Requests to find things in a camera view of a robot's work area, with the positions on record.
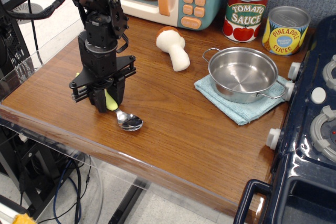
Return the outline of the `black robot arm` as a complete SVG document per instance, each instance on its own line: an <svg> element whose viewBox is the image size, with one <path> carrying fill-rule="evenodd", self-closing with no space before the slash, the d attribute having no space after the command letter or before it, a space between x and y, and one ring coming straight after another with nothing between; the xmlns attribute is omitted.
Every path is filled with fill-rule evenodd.
<svg viewBox="0 0 336 224"><path fill-rule="evenodd" d="M35 14L1 10L14 19L40 20L50 17L65 0L55 0ZM88 98L99 112L120 114L125 80L135 74L135 56L119 56L127 49L129 28L120 0L72 0L77 6L84 30L78 36L82 71L70 82L72 98Z"/></svg>

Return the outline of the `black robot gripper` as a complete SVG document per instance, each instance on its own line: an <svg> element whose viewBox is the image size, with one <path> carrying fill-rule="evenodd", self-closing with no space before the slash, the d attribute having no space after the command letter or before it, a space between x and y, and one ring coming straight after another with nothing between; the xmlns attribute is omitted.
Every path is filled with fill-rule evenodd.
<svg viewBox="0 0 336 224"><path fill-rule="evenodd" d="M124 97L125 80L136 73L134 66L136 57L133 55L118 57L117 41L112 42L111 46L107 48L91 44L86 31L79 34L78 44L82 71L86 70L98 79L115 78L112 85L107 88L107 92L117 105L120 105ZM100 113L107 111L103 89L90 91L89 100Z"/></svg>

